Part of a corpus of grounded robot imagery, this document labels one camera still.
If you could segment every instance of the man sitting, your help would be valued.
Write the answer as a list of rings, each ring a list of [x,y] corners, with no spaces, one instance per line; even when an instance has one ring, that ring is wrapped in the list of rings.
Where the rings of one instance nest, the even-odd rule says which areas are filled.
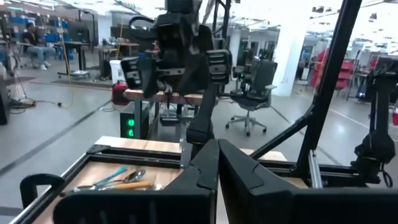
[[[36,27],[33,23],[26,24],[26,29],[27,32],[22,35],[22,38],[30,46],[24,46],[24,52],[36,55],[40,69],[46,70],[50,66],[46,59],[51,55],[55,55],[55,49],[44,45],[44,40],[37,35]]]

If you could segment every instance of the gray floor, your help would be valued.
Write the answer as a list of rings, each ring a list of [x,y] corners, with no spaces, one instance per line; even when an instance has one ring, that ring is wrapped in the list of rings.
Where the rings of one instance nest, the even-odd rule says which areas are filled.
[[[19,182],[26,175],[40,172],[59,175],[101,136],[119,136],[118,112],[102,110],[111,107],[108,103],[111,92],[51,85],[50,82],[58,78],[56,72],[65,69],[62,61],[52,63],[53,67],[43,72],[19,70],[20,76],[36,77],[23,83],[27,96],[35,100],[62,102],[64,106],[71,105],[73,99],[73,104],[60,109],[51,103],[38,103],[36,108],[25,113],[12,114],[10,123],[0,126],[0,223],[9,222],[22,207]],[[224,128],[232,115],[245,115],[245,111],[237,104],[222,101],[212,117],[215,136],[238,147],[256,149],[303,115],[311,101],[311,92],[303,91],[299,86],[295,87],[290,98],[274,96],[272,109],[252,113],[268,126],[268,132],[263,134],[262,128],[254,127],[251,137],[245,136],[242,123]],[[368,132],[369,105],[334,97],[330,109],[318,147],[320,162],[348,165],[356,158],[354,147]],[[274,150],[283,152],[289,161],[296,160],[304,131]],[[164,129],[163,134],[167,132],[173,131]],[[396,128],[391,128],[390,132],[393,138],[398,139]],[[393,172],[398,169],[397,164],[393,161],[387,167],[395,180],[398,176]]]

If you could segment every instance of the robot wrist camera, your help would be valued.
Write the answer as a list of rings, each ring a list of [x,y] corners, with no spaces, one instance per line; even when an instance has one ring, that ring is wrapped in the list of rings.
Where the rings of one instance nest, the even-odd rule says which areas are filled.
[[[228,84],[232,69],[229,50],[214,50],[209,27],[199,25],[199,0],[166,0],[167,13],[152,21],[148,41],[157,40],[157,58],[130,57],[121,61],[129,88],[140,80],[144,97],[159,91],[180,95],[206,90],[210,84]]]

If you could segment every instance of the blue handle utensil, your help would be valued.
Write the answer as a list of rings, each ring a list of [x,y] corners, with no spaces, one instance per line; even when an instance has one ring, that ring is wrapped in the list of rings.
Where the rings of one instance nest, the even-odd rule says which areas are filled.
[[[127,171],[127,167],[120,167],[116,172],[114,172],[113,174],[105,177],[103,180],[98,181],[97,183],[94,184],[94,186],[98,186],[98,185],[103,185],[106,184],[107,182],[109,182],[113,177],[116,177],[122,173],[124,173],[125,171]]]

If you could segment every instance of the computer tower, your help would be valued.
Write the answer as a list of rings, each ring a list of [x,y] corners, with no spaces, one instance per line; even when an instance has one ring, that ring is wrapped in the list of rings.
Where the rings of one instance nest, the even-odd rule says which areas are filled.
[[[10,117],[10,97],[3,77],[4,72],[4,67],[0,65],[0,125],[7,124]]]

